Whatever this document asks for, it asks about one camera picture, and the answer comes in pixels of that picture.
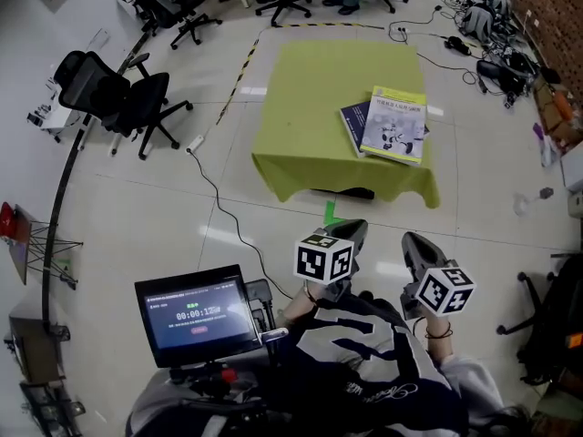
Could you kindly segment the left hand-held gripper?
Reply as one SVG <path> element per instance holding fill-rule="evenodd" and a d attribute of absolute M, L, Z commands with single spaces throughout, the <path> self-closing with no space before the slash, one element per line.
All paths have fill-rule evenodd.
<path fill-rule="evenodd" d="M 350 290 L 360 267 L 356 261 L 368 232 L 364 219 L 347 219 L 316 229 L 294 250 L 294 275 L 324 287 L 323 297 L 338 300 Z"/>

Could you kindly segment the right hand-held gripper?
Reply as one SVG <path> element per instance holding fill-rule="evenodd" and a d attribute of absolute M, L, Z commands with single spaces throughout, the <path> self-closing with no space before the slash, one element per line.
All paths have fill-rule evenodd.
<path fill-rule="evenodd" d="M 454 259 L 448 259 L 433 242 L 412 231 L 404 233 L 402 250 L 412 276 L 400 296 L 406 320 L 423 317 L 422 308 L 436 317 L 465 309 L 476 284 Z"/>

